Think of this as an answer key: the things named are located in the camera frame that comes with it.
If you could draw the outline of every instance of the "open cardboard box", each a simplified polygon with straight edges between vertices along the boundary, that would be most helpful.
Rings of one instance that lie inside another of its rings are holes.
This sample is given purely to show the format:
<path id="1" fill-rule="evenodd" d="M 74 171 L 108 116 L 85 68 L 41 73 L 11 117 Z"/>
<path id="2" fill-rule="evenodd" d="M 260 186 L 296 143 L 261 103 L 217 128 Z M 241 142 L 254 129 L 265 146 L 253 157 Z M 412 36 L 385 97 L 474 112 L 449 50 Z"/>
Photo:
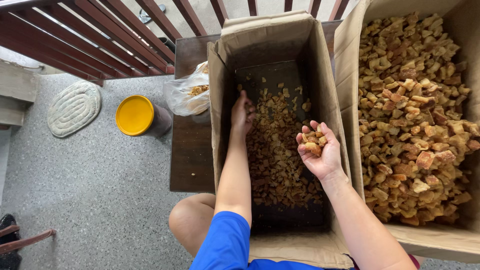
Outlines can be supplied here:
<path id="1" fill-rule="evenodd" d="M 404 16 L 419 11 L 420 19 L 433 13 L 444 17 L 444 32 L 462 47 L 453 62 L 468 61 L 462 72 L 462 82 L 472 89 L 464 102 L 463 118 L 480 123 L 480 1 L 477 0 L 361 0 L 335 31 L 335 82 L 346 133 L 348 159 L 354 187 L 363 196 L 360 143 L 358 129 L 358 54 L 362 23 L 374 19 Z M 473 200 L 460 205 L 461 217 L 456 227 L 428 224 L 413 227 L 398 224 L 385 226 L 408 253 L 480 262 L 480 166 L 479 152 L 466 156 L 464 161 L 473 174 L 469 177 L 468 192 Z"/>
<path id="2" fill-rule="evenodd" d="M 209 43 L 216 188 L 226 158 L 231 108 L 238 97 L 236 70 L 284 61 L 298 61 L 306 66 L 304 70 L 307 71 L 312 102 L 310 113 L 314 119 L 324 121 L 335 132 L 341 144 L 344 170 L 349 175 L 343 125 L 322 25 L 305 11 L 294 11 L 227 20 L 220 40 L 215 44 Z M 249 260 L 268 258 L 327 268 L 350 268 L 353 263 L 346 255 L 348 249 L 338 222 L 334 215 L 329 220 L 331 229 L 327 232 L 315 227 L 252 232 Z"/>

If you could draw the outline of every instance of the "clear plastic bag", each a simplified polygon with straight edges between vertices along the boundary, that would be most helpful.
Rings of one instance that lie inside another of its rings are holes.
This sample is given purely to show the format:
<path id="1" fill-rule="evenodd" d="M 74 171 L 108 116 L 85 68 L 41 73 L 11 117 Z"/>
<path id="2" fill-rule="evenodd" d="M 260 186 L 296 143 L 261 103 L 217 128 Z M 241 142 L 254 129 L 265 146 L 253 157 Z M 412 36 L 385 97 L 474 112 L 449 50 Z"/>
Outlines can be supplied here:
<path id="1" fill-rule="evenodd" d="M 190 96 L 194 86 L 208 84 L 208 63 L 199 64 L 195 71 L 178 80 L 165 82 L 163 84 L 163 95 L 168 107 L 176 115 L 187 116 L 199 114 L 210 106 L 210 90 Z"/>

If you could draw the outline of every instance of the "blue shirt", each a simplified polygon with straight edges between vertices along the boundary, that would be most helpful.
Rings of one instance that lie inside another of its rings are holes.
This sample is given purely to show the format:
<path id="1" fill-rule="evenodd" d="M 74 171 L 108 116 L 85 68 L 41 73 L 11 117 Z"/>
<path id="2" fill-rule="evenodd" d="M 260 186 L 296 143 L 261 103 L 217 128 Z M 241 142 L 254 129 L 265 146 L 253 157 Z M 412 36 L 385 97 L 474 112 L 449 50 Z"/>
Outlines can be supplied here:
<path id="1" fill-rule="evenodd" d="M 191 270 L 322 270 L 293 261 L 255 259 L 248 263 L 250 227 L 239 214 L 223 211 L 213 216 L 207 236 L 190 266 Z"/>

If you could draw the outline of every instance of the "dark wooden tabletop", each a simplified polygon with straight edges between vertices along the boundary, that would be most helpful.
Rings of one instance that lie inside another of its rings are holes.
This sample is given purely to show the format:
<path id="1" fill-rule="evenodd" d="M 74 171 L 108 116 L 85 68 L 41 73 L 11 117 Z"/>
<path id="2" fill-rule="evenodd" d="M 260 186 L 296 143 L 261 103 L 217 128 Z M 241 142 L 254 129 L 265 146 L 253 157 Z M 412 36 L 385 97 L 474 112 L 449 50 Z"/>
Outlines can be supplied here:
<path id="1" fill-rule="evenodd" d="M 340 23 L 322 23 L 334 74 L 333 43 Z M 177 39 L 175 79 L 192 74 L 198 64 L 207 61 L 207 43 L 219 38 L 220 35 L 211 35 Z M 214 193 L 210 109 L 199 115 L 174 115 L 172 129 L 170 191 Z"/>

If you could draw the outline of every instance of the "gray oval mat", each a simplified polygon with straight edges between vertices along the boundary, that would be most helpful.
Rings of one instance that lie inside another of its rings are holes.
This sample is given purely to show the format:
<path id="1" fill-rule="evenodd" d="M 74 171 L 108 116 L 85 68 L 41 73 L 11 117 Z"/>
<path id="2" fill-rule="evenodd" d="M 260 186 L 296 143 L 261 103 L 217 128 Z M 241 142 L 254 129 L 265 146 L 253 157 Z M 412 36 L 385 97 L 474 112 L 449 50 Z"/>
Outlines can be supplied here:
<path id="1" fill-rule="evenodd" d="M 68 136 L 93 121 L 101 102 L 96 85 L 87 81 L 76 82 L 52 100 L 47 114 L 48 127 L 57 137 Z"/>

